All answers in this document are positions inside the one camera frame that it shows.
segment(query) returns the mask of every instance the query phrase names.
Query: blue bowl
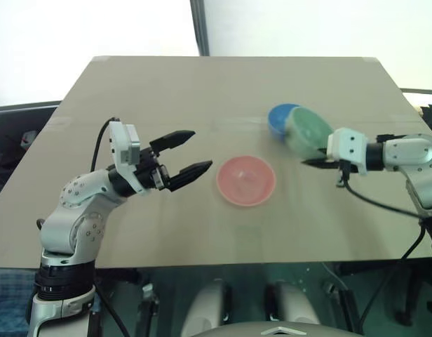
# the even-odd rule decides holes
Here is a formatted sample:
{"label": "blue bowl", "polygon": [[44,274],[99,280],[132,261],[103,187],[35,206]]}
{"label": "blue bowl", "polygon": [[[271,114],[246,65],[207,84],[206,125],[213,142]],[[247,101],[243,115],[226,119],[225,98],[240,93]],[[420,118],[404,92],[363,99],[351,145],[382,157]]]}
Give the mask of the blue bowl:
{"label": "blue bowl", "polygon": [[274,107],[267,117],[267,125],[271,132],[271,135],[279,140],[285,141],[286,134],[286,120],[291,114],[291,110],[295,107],[299,107],[297,104],[285,103]]}

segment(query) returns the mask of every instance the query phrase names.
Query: beige tabletop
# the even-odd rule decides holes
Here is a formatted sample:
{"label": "beige tabletop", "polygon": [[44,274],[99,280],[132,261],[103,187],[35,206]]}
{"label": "beige tabletop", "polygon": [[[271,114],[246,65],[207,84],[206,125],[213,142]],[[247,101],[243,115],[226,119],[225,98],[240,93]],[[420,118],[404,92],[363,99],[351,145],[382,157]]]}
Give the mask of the beige tabletop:
{"label": "beige tabletop", "polygon": [[[87,66],[0,194],[0,267],[37,267],[35,220],[56,207],[60,188],[85,173],[110,116],[136,125],[142,146],[174,130],[195,130],[162,152],[171,174],[212,159],[212,168],[174,193],[134,196],[110,215],[100,267],[209,265],[399,258],[417,222],[365,204],[335,187],[336,171],[302,165],[269,135],[281,103],[304,105],[333,128],[427,133],[428,127],[373,58],[97,57]],[[226,202],[218,167],[238,155],[267,160],[277,177],[270,200]],[[103,142],[98,168],[112,160]],[[414,210],[400,173],[354,176],[357,191]],[[431,256],[429,238],[412,256]]]}

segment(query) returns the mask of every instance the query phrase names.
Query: green bowl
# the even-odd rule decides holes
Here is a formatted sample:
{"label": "green bowl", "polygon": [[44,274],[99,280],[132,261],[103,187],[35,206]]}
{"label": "green bowl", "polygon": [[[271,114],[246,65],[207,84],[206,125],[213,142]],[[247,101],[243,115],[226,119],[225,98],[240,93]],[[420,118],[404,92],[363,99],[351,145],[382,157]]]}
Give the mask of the green bowl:
{"label": "green bowl", "polygon": [[319,151],[326,148],[332,127],[318,114],[305,107],[292,109],[286,121],[286,145],[302,159],[324,158]]}

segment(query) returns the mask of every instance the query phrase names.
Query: white wall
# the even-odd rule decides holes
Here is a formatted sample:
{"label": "white wall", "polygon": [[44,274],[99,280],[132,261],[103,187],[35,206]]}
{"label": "white wall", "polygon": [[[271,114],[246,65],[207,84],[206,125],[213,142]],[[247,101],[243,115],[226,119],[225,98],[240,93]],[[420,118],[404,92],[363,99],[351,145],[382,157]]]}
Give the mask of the white wall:
{"label": "white wall", "polygon": [[0,106],[63,99],[95,55],[198,55],[189,0],[0,0]]}
{"label": "white wall", "polygon": [[368,56],[432,89],[432,0],[205,0],[211,55]]}

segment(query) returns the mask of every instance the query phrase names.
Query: pink bowl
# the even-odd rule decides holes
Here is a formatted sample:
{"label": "pink bowl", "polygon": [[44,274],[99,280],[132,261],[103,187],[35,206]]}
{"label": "pink bowl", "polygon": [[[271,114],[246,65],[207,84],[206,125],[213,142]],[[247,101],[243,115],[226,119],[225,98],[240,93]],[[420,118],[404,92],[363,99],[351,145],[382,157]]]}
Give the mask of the pink bowl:
{"label": "pink bowl", "polygon": [[227,160],[217,172],[217,187],[222,196],[238,206],[256,206],[274,191],[276,177],[264,160],[242,156]]}

